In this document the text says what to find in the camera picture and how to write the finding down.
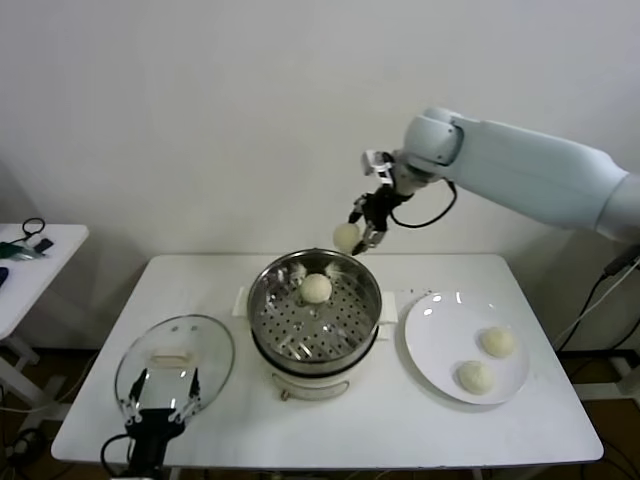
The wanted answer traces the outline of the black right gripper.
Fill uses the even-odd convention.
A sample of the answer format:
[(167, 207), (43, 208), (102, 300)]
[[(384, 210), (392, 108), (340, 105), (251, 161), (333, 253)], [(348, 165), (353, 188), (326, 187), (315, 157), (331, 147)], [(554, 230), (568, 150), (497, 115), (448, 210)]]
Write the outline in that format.
[(382, 185), (374, 193), (368, 193), (355, 200), (353, 209), (348, 215), (348, 223), (362, 222), (368, 227), (351, 250), (352, 256), (363, 254), (379, 245), (383, 239), (383, 233), (388, 230), (388, 218), (393, 210), (405, 201), (406, 197), (397, 193), (389, 185)]

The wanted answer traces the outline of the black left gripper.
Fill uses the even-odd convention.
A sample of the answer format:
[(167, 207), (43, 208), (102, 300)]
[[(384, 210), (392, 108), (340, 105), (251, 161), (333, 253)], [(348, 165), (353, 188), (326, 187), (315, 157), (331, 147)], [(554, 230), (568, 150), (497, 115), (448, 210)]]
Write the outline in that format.
[(139, 412), (147, 375), (148, 371), (143, 369), (133, 382), (128, 397), (122, 401), (126, 433), (134, 443), (130, 470), (160, 470), (169, 442), (180, 436), (184, 432), (184, 423), (200, 411), (199, 369), (196, 368), (182, 407), (143, 409)]

